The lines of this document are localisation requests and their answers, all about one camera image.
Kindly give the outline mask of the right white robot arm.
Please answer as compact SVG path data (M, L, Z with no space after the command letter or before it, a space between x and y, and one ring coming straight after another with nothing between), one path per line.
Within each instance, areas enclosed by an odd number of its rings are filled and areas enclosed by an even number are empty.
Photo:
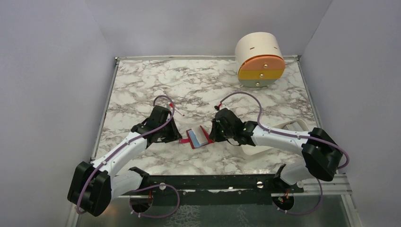
M301 161L283 164L276 172L273 187L278 192L285 192L297 182L309 178L332 181L343 156L323 129L288 131L255 121L243 122L227 108L219 110L212 119L209 138L213 142L234 140L239 145L278 148L301 156Z

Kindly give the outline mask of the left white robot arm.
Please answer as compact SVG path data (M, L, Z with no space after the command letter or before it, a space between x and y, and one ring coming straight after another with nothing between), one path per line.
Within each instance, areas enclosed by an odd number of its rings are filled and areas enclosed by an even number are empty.
M119 171L151 144L182 138L174 113L174 109L155 105L150 117L134 125L117 147L92 163L82 161L76 166L67 199L75 204L78 214L87 212L97 217L113 199L126 192L143 194L148 190L149 182L139 172L119 174Z

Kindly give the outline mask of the red card holder wallet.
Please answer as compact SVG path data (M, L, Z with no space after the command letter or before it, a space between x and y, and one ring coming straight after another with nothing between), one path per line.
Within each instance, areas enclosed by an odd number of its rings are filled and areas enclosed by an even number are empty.
M186 136L187 138L180 139L179 143L180 144L189 143L192 149L200 148L213 143L213 141L209 137L209 134L207 133L205 128L201 125L188 129L186 131Z

